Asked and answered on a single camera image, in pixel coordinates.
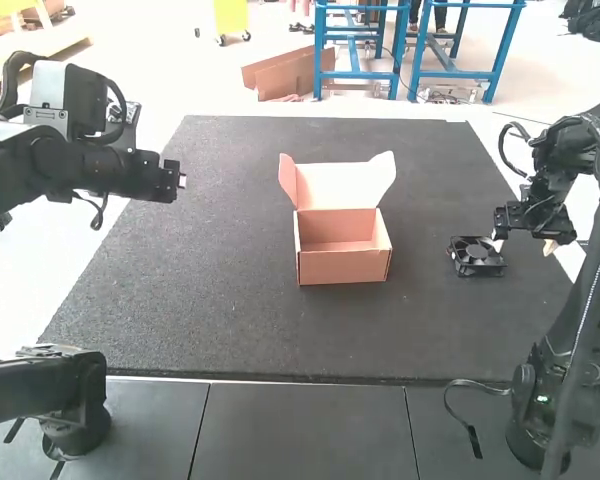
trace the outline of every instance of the floor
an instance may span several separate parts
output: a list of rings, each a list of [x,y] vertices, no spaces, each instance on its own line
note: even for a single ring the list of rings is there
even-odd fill
[[[494,104],[489,107],[356,98],[369,96],[360,93],[333,95],[322,103],[258,104],[254,93],[242,86],[239,66],[312,43],[311,37],[286,31],[289,16],[284,5],[250,3],[253,39],[243,43],[236,37],[230,46],[220,49],[213,42],[213,30],[204,21],[210,2],[163,0],[159,9],[153,2],[132,0],[72,3],[79,14],[93,19],[95,44],[73,48],[64,58],[115,79],[128,99],[144,104],[139,128],[141,148],[160,150],[182,116],[191,113],[424,117],[470,120],[485,148],[497,158],[497,133],[509,119],[493,112],[553,122],[600,101],[600,44],[564,35],[565,22],[557,18],[563,8],[559,0],[528,3]],[[450,10],[447,25],[451,30],[457,12]],[[503,11],[476,10],[475,14],[469,13],[460,49],[458,64],[463,68],[489,67],[506,21]],[[202,30],[200,39],[193,35],[196,26]],[[390,17],[387,42],[392,28]],[[412,55],[413,50],[403,63],[405,81]],[[432,59],[428,52],[425,64]],[[346,52],[338,62],[346,66]],[[387,68],[383,62],[391,65],[390,59],[383,59],[368,67]],[[28,87],[24,84],[21,88],[25,98]],[[405,97],[406,90],[401,87],[399,99]],[[542,123],[525,125],[532,134],[543,128]],[[515,149],[511,157],[522,164],[529,162],[524,144],[515,145],[514,140],[508,147]],[[516,192],[516,177],[499,162],[496,164]],[[580,235],[586,238],[597,203],[597,187],[592,179],[581,179],[574,192],[569,200],[570,214]],[[50,204],[41,199],[14,210],[14,222],[0,234],[0,356],[35,342],[126,203],[123,199],[110,202],[105,226],[98,233],[89,230],[93,212],[86,205]],[[556,255],[574,279],[584,258],[582,250],[571,245],[559,249]]]

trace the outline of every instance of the flattened cardboard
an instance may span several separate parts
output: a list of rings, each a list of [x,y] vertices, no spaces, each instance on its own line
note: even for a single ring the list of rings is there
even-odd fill
[[[314,47],[287,52],[242,67],[244,86],[258,92],[259,101],[275,100],[286,95],[305,95],[313,91]],[[322,51],[321,67],[333,70],[335,48]]]
[[[392,152],[368,162],[304,165],[280,155],[278,180],[296,207],[299,285],[387,279],[392,247],[376,207],[395,176]]]

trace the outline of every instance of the blue metal frame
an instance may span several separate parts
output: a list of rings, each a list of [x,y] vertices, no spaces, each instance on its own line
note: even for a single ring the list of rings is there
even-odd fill
[[[452,34],[431,34],[427,33],[427,26],[429,24],[429,18],[431,18],[432,7],[445,7],[445,8],[461,8],[460,17],[458,19],[458,25],[456,26],[456,32]],[[416,50],[413,56],[413,69],[411,70],[411,81],[409,82],[409,92],[407,99],[415,102],[418,96],[418,86],[420,79],[423,77],[429,78],[469,78],[474,80],[486,80],[489,82],[489,88],[485,91],[482,101],[484,103],[491,103],[493,96],[498,88],[498,82],[500,81],[500,75],[504,68],[504,61],[507,58],[511,40],[513,39],[513,33],[515,32],[518,18],[522,9],[526,7],[525,0],[513,0],[513,3],[471,3],[471,0],[462,0],[462,2],[436,2],[435,0],[424,0],[424,7],[422,9],[422,18],[420,20],[420,30],[418,33],[409,33],[406,35],[408,38],[416,38]],[[460,48],[460,41],[462,40],[462,34],[464,32],[464,24],[467,19],[467,12],[469,8],[508,8],[511,10],[509,13],[509,19],[505,26],[502,40],[498,48],[496,59],[493,63],[491,71],[480,71],[470,72],[459,70],[454,62],[454,59],[458,56],[458,50]],[[453,39],[453,47],[449,55],[446,54],[443,47],[438,43],[437,39]],[[444,68],[444,70],[422,70],[422,56],[426,47],[431,48],[438,61]],[[394,40],[394,52],[397,46]]]
[[[395,100],[400,83],[400,61],[406,47],[407,18],[411,0],[400,0],[398,5],[388,5],[388,0],[381,0],[380,5],[331,5],[327,0],[316,0],[316,32],[315,32],[315,56],[313,96],[322,99],[322,80],[327,78],[388,80],[389,99]],[[328,26],[327,10],[344,10],[347,26]],[[391,72],[364,72],[360,69],[360,59],[356,42],[359,40],[374,41],[376,44],[375,58],[382,57],[384,30],[386,25],[387,11],[397,10],[396,34],[393,41],[393,56],[396,59]],[[368,16],[365,25],[356,25],[351,15],[352,11],[369,12],[379,11],[378,26],[369,25]],[[327,40],[346,40],[349,47],[351,59],[351,70],[327,71],[321,68],[322,50]]]

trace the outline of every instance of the computer fan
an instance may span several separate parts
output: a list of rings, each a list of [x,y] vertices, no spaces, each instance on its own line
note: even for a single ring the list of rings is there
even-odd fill
[[[454,261],[459,277],[501,277],[507,266],[488,237],[451,237],[447,253]]]

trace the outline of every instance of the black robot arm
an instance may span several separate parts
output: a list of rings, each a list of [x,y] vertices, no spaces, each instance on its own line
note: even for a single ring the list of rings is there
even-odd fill
[[[17,73],[33,66],[31,101],[17,103]],[[92,222],[102,225],[109,194],[171,203],[184,188],[180,163],[136,148],[141,106],[126,102],[111,80],[71,64],[16,52],[4,67],[0,98],[0,214],[45,195],[50,201],[103,198]],[[112,91],[115,102],[108,99]],[[10,120],[23,116],[23,123]],[[71,460],[97,447],[109,431],[104,407],[107,365],[97,351],[61,345],[23,348],[0,360],[0,423],[39,420],[43,450]]]
[[[581,173],[594,174],[600,186],[600,115],[565,117],[528,143],[536,172],[520,202],[496,209],[494,239],[522,229],[570,243],[576,232],[564,205],[569,189]],[[512,403],[509,447],[543,479],[557,478],[573,447],[593,446],[600,436],[600,203],[565,306],[515,371]]]
[[[37,418],[43,451],[54,460],[71,460],[96,448],[111,418],[104,407],[107,363],[100,352],[63,345],[23,348],[0,360],[0,423]]]
[[[31,99],[18,104],[17,74],[33,66]],[[109,92],[114,100],[109,99]],[[3,69],[0,97],[0,214],[39,196],[70,203],[76,189],[171,203],[186,177],[180,163],[136,147],[141,105],[112,80],[73,64],[15,52]],[[9,120],[22,115],[22,123]]]

